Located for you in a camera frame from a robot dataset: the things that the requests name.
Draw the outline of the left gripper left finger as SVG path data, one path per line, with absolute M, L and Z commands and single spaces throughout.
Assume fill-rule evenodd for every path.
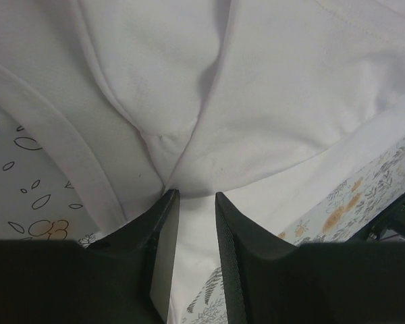
M 0 323 L 165 323 L 180 193 L 82 247 L 0 240 Z

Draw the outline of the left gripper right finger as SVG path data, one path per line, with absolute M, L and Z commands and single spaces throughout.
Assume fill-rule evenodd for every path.
M 295 246 L 215 197 L 230 323 L 405 323 L 405 242 Z

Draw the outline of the white t shirt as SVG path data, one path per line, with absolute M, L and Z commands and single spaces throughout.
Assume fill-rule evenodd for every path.
M 0 108 L 104 238 L 169 190 L 227 196 L 382 121 L 392 139 L 405 1 L 0 1 Z

